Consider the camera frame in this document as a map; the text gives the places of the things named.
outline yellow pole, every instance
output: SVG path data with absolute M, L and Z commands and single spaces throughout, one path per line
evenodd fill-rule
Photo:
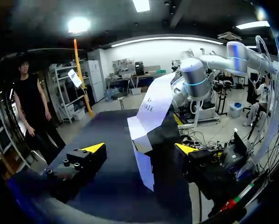
M 80 69 L 80 64 L 79 64 L 79 59 L 78 59 L 76 39 L 74 39 L 74 51 L 75 51 L 75 61 L 76 61 L 76 66 L 77 66 L 78 77 L 82 81 L 82 89 L 84 90 L 85 89 L 85 85 L 84 85 L 84 79 L 83 79 L 83 76 L 82 76 L 82 71 Z M 89 114 L 90 114 L 91 118 L 93 118 L 94 117 L 94 113 L 93 113 L 93 111 L 92 111 L 92 109 L 90 107 L 89 100 L 88 100 L 88 97 L 87 97 L 86 94 L 84 94 L 84 100 L 85 100 L 85 104 L 87 105 Z

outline black pants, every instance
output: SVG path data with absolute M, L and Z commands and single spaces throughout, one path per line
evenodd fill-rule
M 66 144 L 51 121 L 40 120 L 41 122 L 31 122 L 31 127 L 35 129 L 35 136 L 30 136 L 28 131 L 26 131 L 26 142 L 31 150 L 39 150 L 49 165 Z

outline dark blue mat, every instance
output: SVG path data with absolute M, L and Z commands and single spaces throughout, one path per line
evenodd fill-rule
M 62 163 L 66 152 L 74 147 L 84 148 L 105 142 L 107 160 L 97 173 L 95 181 L 82 187 L 75 199 L 67 202 L 68 205 L 114 221 L 189 224 L 192 222 L 192 214 L 188 188 L 178 187 L 179 192 L 174 192 L 180 195 L 178 198 L 182 198 L 176 207 L 183 211 L 178 212 L 164 207 L 142 183 L 127 124 L 127 118 L 136 113 L 137 110 L 123 110 L 96 115 L 73 142 L 62 150 L 49 168 Z

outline white paper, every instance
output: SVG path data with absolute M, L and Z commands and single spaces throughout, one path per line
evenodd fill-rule
M 171 81 L 174 77 L 174 72 L 161 76 L 156 78 L 149 86 L 136 115 L 146 133 L 162 124 L 173 101 Z
M 152 150 L 152 146 L 149 142 L 149 139 L 146 135 L 146 132 L 144 128 L 141 126 L 140 121 L 137 119 L 136 116 L 127 118 L 128 127 L 130 131 L 130 136 L 134 150 L 134 155 L 136 159 L 136 163 L 139 168 L 139 174 L 140 177 L 144 183 L 144 185 L 149 188 L 151 191 L 153 191 L 153 185 L 154 185 L 154 175 L 152 174 L 152 166 L 151 166 L 151 160 L 150 157 L 139 152 L 135 145 L 143 144 L 145 145 L 146 149 L 148 151 Z
M 78 88 L 82 84 L 82 81 L 73 69 L 71 69 L 67 74 L 76 88 Z
M 151 159 L 144 154 L 152 150 L 147 133 L 162 124 L 172 104 L 171 81 L 174 77 L 175 73 L 171 73 L 155 79 L 151 83 L 137 115 L 127 118 L 140 177 L 144 185 L 151 191 L 153 191 L 154 185 Z

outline ceiling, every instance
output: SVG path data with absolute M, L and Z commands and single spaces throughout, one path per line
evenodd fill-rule
M 216 39 L 230 31 L 241 36 L 246 45 L 255 45 L 254 37 L 261 35 L 276 54 L 269 28 L 236 28 L 257 20 L 248 0 L 168 2 L 166 6 L 163 0 L 150 0 L 150 11 L 137 13 L 132 0 L 0 0 L 0 57 L 34 48 L 72 48 L 67 24 L 75 16 L 91 21 L 90 30 L 77 37 L 79 48 L 86 50 L 143 35 L 187 34 Z

